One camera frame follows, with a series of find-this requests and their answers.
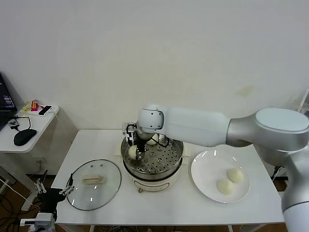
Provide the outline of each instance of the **power cord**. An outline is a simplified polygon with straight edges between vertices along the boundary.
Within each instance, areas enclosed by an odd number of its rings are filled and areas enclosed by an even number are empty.
[[[7,187],[9,187],[13,192],[17,193],[19,196],[21,196],[22,198],[25,199],[26,202],[30,203],[31,205],[39,208],[37,205],[32,204],[32,202],[28,201],[23,195],[21,195],[19,192],[15,191],[13,188],[11,188],[11,186],[9,186],[8,184],[6,184],[3,180],[0,179],[0,181],[5,184]]]
[[[65,132],[66,132],[67,137],[68,137],[68,140],[69,140],[69,141],[71,142],[71,144],[72,144],[72,143],[73,143],[73,141],[70,139],[70,135],[69,135],[68,131],[65,129],[65,127],[64,127],[64,126],[63,126],[63,124],[62,124],[62,122],[59,120],[59,118],[58,118],[57,114],[56,114],[54,111],[52,111],[52,112],[54,113],[55,117],[57,118],[58,122],[60,123],[60,125],[61,125],[61,127],[62,127],[63,131],[65,131]]]
[[[274,174],[273,174],[273,176],[272,176],[272,182],[274,182],[274,180],[275,180],[275,178],[277,177],[277,175],[279,174],[279,171],[282,169],[283,167],[275,167],[275,172],[274,172]]]
[[[30,117],[19,117],[19,116],[12,116],[12,117],[11,117],[11,119],[18,119],[18,118],[28,118],[29,127],[28,127],[27,129],[30,129],[30,127],[31,127]],[[17,125],[16,127],[11,127],[11,128],[12,128],[12,129],[15,129],[15,130],[17,130],[17,131],[20,131],[20,130],[18,129],[18,126],[19,126],[19,125]]]

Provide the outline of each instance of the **smartphone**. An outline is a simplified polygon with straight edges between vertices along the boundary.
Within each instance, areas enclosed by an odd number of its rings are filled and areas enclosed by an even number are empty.
[[[47,113],[47,111],[49,111],[51,108],[52,108],[51,105],[45,106],[44,109],[42,109],[42,110],[39,112],[39,115],[45,115],[45,114]]]

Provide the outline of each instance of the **cable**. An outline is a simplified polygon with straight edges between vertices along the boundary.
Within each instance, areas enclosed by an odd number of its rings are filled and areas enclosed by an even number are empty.
[[[2,228],[0,231],[3,231],[3,230],[5,230],[7,227],[4,227],[4,228]]]
[[[119,231],[121,231],[122,229],[124,229],[124,228],[126,228],[126,229],[129,229],[130,231],[132,231],[132,232],[135,232],[134,230],[132,230],[130,227],[128,227],[128,226],[121,226],[116,232],[119,232]]]
[[[11,212],[10,212],[10,211],[7,210],[7,208],[4,206],[4,204],[2,203],[2,201],[0,201],[1,205],[3,206],[3,208],[4,208],[7,212],[10,213],[10,216],[9,216],[9,217],[4,217],[4,218],[1,218],[1,219],[0,219],[0,221],[3,220],[3,219],[6,219],[2,224],[0,224],[0,226],[3,226],[5,223],[7,223],[8,220],[10,220],[10,218],[13,218],[13,217],[12,217],[12,215],[13,215],[13,213],[12,213],[12,211],[13,211],[13,205],[12,205],[12,203],[11,203],[5,196],[3,196],[3,195],[1,195],[1,194],[0,194],[0,196],[3,197],[3,198],[9,203],[9,205],[10,205],[10,207],[11,207]]]
[[[132,229],[131,229],[130,227],[128,227],[128,226],[124,226],[123,228],[129,229],[130,231],[135,232],[134,230],[132,230]]]
[[[28,127],[27,129],[30,129],[30,127],[31,127],[30,117],[19,117],[19,116],[13,116],[13,117],[11,117],[11,118],[13,118],[13,119],[18,119],[18,118],[28,118],[28,121],[29,121],[29,127]]]
[[[39,208],[37,205],[32,204],[32,202],[28,201],[24,196],[22,196],[21,194],[19,194],[17,191],[15,191],[13,188],[11,188],[11,186],[9,186],[8,184],[6,184],[3,180],[0,179],[0,181],[2,183],[4,183],[7,187],[9,187],[13,192],[17,193],[19,196],[21,196],[22,198],[24,198],[26,200],[26,202],[30,203],[31,205]]]
[[[60,123],[60,125],[61,125],[61,127],[62,127],[62,129],[66,132],[66,134],[67,134],[67,137],[68,137],[68,140],[71,142],[71,144],[73,143],[73,141],[70,139],[70,135],[69,135],[69,133],[68,133],[68,131],[65,129],[65,127],[63,126],[63,124],[62,124],[62,122],[59,120],[59,118],[58,118],[58,116],[57,116],[57,114],[54,112],[54,111],[52,111],[53,113],[54,113],[54,115],[56,116],[56,118],[57,118],[57,120],[58,120],[58,122]]]
[[[32,174],[31,176],[29,176],[29,178],[33,177],[33,175],[35,175],[35,174],[37,174],[37,173],[39,173],[41,171],[42,161],[40,160],[40,161],[37,161],[37,162],[40,162],[39,163],[40,164],[39,170],[37,172],[35,172],[34,174]]]
[[[162,147],[168,147],[168,145],[169,145],[169,138],[168,138],[168,142],[167,142],[167,144],[166,145],[162,145],[162,144],[160,144],[158,141],[156,141],[155,139],[153,139],[153,138],[151,138],[153,141],[155,141],[157,144],[159,144],[160,146],[162,146]]]
[[[276,176],[278,175],[278,173],[279,173],[279,171],[280,171],[281,169],[282,169],[282,167],[280,167],[280,168],[278,169],[277,173],[276,173],[276,174],[274,175],[274,177],[272,178],[272,182],[274,182]]]

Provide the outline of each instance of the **black cable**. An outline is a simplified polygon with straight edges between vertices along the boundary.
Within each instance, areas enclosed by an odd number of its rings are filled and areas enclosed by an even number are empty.
[[[155,141],[157,144],[159,144],[160,146],[162,146],[162,147],[168,147],[168,145],[169,145],[169,138],[168,138],[168,142],[167,142],[167,144],[166,145],[162,145],[162,144],[160,144],[158,141],[156,141],[155,139],[153,139],[153,138],[151,138],[153,141]]]
[[[275,167],[274,174],[271,176],[271,179],[274,178],[275,174],[277,174],[277,172],[279,171],[280,168],[281,168],[281,166]]]
[[[4,204],[2,203],[2,201],[0,201],[2,207],[3,207],[7,212],[10,213],[10,216],[9,216],[9,217],[4,217],[4,218],[1,218],[1,219],[0,219],[0,221],[3,220],[3,219],[6,219],[2,224],[0,224],[0,226],[3,226],[4,224],[6,224],[6,223],[12,218],[12,215],[13,215],[13,213],[12,213],[12,211],[13,211],[13,205],[12,205],[12,203],[11,203],[5,196],[3,196],[2,194],[0,194],[0,196],[2,196],[2,197],[9,203],[9,205],[10,205],[10,207],[11,207],[11,212],[9,212],[9,211],[7,210],[7,208],[4,206]]]
[[[28,121],[29,121],[29,127],[28,127],[28,129],[30,129],[30,127],[31,127],[30,117],[19,117],[19,116],[13,116],[13,117],[11,117],[11,118],[13,118],[13,119],[18,119],[18,118],[28,118]]]
[[[18,228],[19,228],[19,224],[20,224],[20,220],[15,220],[15,221],[11,222],[11,223],[6,227],[6,232],[9,232],[10,226],[12,226],[12,225],[13,225],[13,230],[12,230],[12,232],[14,232],[15,225],[18,225]]]
[[[3,226],[8,220],[10,220],[10,219],[15,219],[14,217],[2,217],[2,218],[0,218],[0,221],[1,220],[3,220],[3,219],[6,219],[6,221],[4,222],[4,223],[2,223],[0,226]]]
[[[124,226],[123,228],[129,229],[130,231],[135,232],[134,230],[132,230],[132,229],[131,229],[130,227],[128,227],[128,226]]]

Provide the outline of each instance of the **white table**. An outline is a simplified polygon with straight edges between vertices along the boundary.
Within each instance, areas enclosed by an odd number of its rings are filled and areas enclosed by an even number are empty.
[[[19,168],[19,165],[14,162],[9,153],[29,152],[35,146],[36,142],[39,140],[58,111],[59,107],[53,105],[52,111],[46,116],[34,116],[18,113],[17,115],[19,116],[29,116],[31,128],[37,131],[36,135],[23,146],[16,146],[14,144],[14,136],[17,134],[17,131],[12,130],[8,124],[0,130],[0,166],[31,191],[31,195],[28,197],[28,200],[31,202],[36,197],[34,183],[23,173],[23,171]],[[19,118],[17,121],[20,124],[18,127],[19,130],[24,130],[29,127],[29,121],[27,118]],[[29,207],[30,204],[25,202],[22,210],[27,211]]]
[[[71,225],[234,225],[284,222],[281,198],[253,146],[216,147],[246,164],[251,178],[248,195],[238,203],[224,204],[204,196],[189,177],[190,165],[180,168],[179,179],[162,192],[138,193],[123,163],[115,156],[123,139],[121,130],[81,130],[64,159],[53,188],[64,188],[70,173],[90,160],[107,159],[120,169],[122,182],[107,205],[92,211],[72,207],[67,200],[57,207],[57,224]],[[212,148],[186,144],[191,157]]]

